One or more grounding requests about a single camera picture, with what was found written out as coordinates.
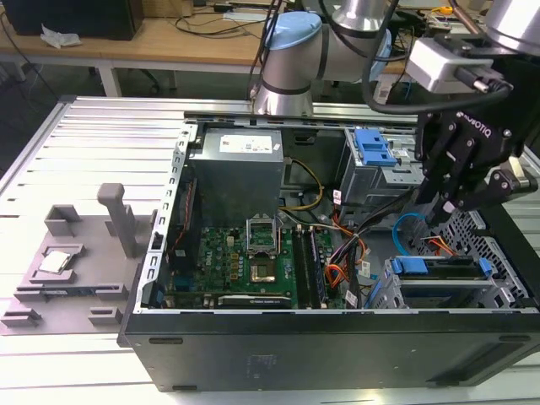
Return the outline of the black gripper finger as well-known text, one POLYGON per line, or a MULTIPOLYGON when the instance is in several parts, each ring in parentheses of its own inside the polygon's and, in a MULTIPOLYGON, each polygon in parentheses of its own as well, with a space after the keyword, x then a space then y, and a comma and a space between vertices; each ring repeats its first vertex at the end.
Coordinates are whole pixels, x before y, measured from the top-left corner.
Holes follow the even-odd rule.
POLYGON ((524 169, 517 157, 509 159, 491 172, 488 182, 473 192, 457 194, 452 202, 462 211, 506 203, 538 190, 536 178, 524 169))
POLYGON ((469 162, 475 141, 463 126, 462 111, 422 114, 414 155, 422 164, 424 179, 414 203, 425 205, 426 222, 438 225, 447 221, 456 205, 451 199, 459 188, 459 176, 469 162))

